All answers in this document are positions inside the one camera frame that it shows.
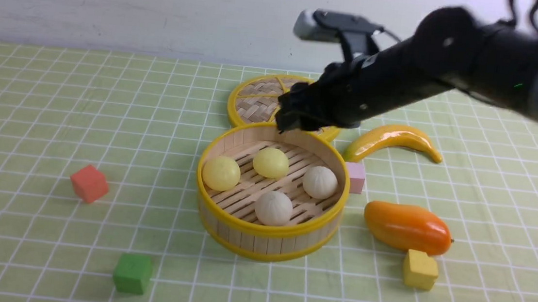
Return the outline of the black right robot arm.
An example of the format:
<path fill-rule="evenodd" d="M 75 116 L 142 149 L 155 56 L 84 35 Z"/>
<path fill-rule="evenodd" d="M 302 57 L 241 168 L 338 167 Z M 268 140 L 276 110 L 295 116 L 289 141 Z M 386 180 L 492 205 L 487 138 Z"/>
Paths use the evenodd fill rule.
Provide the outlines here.
<path fill-rule="evenodd" d="M 293 33 L 339 43 L 344 61 L 278 97 L 278 130 L 356 128 L 453 89 L 538 123 L 538 35 L 503 21 L 481 23 L 459 6 L 431 12 L 410 38 L 380 50 L 374 35 L 385 31 L 359 15 L 303 11 Z"/>

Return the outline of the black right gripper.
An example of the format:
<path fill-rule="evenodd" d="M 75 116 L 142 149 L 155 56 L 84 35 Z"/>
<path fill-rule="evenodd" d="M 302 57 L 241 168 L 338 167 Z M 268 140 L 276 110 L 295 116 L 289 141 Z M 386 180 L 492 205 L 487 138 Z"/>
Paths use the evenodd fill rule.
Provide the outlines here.
<path fill-rule="evenodd" d="M 361 33 L 340 32 L 344 61 L 328 65 L 319 80 L 298 82 L 278 97 L 280 132 L 323 127 L 356 128 L 362 121 L 452 87 L 417 66 L 412 39 L 379 50 Z"/>

